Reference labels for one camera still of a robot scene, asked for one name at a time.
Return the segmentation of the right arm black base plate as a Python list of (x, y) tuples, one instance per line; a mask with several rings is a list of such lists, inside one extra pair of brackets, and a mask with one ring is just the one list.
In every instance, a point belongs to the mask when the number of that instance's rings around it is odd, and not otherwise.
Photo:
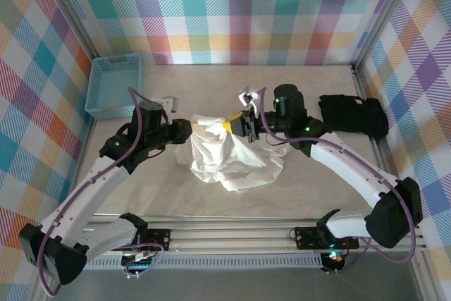
[(359, 241), (353, 237), (335, 238), (317, 227), (294, 227), (289, 232), (298, 250), (355, 250)]

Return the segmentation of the aluminium frame post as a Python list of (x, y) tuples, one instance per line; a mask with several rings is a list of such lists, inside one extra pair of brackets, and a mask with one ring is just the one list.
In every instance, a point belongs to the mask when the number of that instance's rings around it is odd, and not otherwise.
[(88, 35), (88, 31), (82, 24), (82, 20), (75, 10), (73, 2), (71, 0), (55, 0), (60, 8), (62, 14), (68, 21), (69, 26), (73, 29), (75, 36), (78, 38), (80, 44), (87, 52), (87, 55), (91, 59), (100, 57), (99, 51), (94, 45), (94, 42)]
[(371, 29), (368, 30), (365, 39), (361, 43), (361, 47), (357, 50), (358, 54), (354, 57), (354, 60), (351, 63), (352, 69), (355, 73), (358, 73), (363, 69), (366, 60), (370, 57), (377, 40), (392, 18), (399, 2), (400, 0), (379, 0), (376, 5), (376, 9), (379, 9), (379, 11), (377, 12), (377, 16), (374, 18), (373, 25)]

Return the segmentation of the aluminium side rail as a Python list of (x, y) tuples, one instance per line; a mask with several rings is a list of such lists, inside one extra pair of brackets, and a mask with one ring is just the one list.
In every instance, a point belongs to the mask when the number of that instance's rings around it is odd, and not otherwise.
[(90, 118), (87, 126), (82, 129), (82, 143), (80, 146), (80, 151), (78, 153), (78, 158), (74, 164), (70, 165), (68, 171), (68, 180), (63, 186), (59, 202), (63, 202), (70, 195), (70, 193), (74, 191), (76, 185), (78, 184), (82, 163), (89, 148), (89, 143), (92, 139), (92, 133), (94, 132), (95, 125), (96, 120), (94, 118)]
[(376, 221), (382, 221), (383, 224), (398, 224), (405, 222), (406, 216), (400, 199), (393, 192), (394, 186), (397, 186), (397, 178), (391, 174), (385, 161), (380, 142), (373, 137), (369, 138), (374, 159), (376, 160), (374, 179), (376, 180), (376, 201), (372, 207), (371, 213), (365, 217), (370, 224), (376, 224)]

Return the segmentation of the white t-shirt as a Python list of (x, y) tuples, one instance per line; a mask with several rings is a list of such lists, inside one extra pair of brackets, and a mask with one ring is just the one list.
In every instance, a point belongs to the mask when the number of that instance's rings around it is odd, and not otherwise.
[(289, 145), (270, 145), (265, 140), (249, 144), (230, 134), (224, 118), (193, 115), (188, 141), (175, 149), (177, 164), (204, 183), (220, 183), (229, 192), (244, 192), (274, 183), (284, 168)]

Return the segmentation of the black t-shirt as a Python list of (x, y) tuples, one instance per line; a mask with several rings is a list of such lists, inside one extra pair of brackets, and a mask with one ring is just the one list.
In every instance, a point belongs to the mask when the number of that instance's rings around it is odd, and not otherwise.
[(361, 133), (377, 140), (388, 134), (388, 118), (375, 98), (322, 95), (318, 104), (323, 122), (333, 131)]

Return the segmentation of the aluminium mounting rail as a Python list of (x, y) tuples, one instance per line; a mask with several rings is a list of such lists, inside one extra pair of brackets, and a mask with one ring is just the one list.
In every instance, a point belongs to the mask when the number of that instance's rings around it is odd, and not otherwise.
[[(87, 258), (117, 251), (128, 243), (135, 227), (120, 220), (118, 214), (81, 213), (67, 211), (61, 218), (57, 208), (39, 222), (38, 229), (49, 233), (67, 247), (84, 245)], [(316, 227), (315, 219), (279, 217), (231, 216), (138, 216), (148, 223), (148, 228), (171, 230), (169, 249), (164, 254), (281, 254), (287, 252), (327, 252), (329, 250), (298, 250), (289, 232), (294, 227)], [(347, 236), (358, 239), (359, 249), (364, 249), (363, 234), (351, 230)]]

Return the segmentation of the aluminium frame leg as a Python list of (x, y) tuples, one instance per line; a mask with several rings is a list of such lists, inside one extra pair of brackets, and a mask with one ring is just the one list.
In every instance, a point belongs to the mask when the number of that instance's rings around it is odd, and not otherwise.
[(417, 284), (417, 294), (422, 301), (435, 301), (435, 292), (422, 252), (416, 252), (411, 259), (411, 263)]
[(30, 282), (30, 289), (27, 294), (27, 301), (53, 301), (42, 287), (39, 272), (36, 266), (32, 266), (32, 279)]

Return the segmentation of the blue plastic basket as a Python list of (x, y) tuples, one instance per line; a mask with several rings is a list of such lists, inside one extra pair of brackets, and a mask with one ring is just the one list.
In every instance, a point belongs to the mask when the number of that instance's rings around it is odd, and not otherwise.
[(99, 57), (92, 61), (85, 111), (97, 121), (126, 118), (135, 105), (128, 91), (141, 92), (143, 67), (139, 54)]

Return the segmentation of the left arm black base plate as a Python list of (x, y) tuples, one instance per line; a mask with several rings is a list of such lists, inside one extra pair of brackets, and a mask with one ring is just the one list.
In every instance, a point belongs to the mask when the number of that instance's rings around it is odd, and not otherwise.
[(151, 244), (159, 244), (165, 250), (169, 249), (171, 241), (171, 230), (167, 228), (148, 228), (138, 231), (137, 235), (129, 245), (123, 245), (121, 248), (153, 250)]

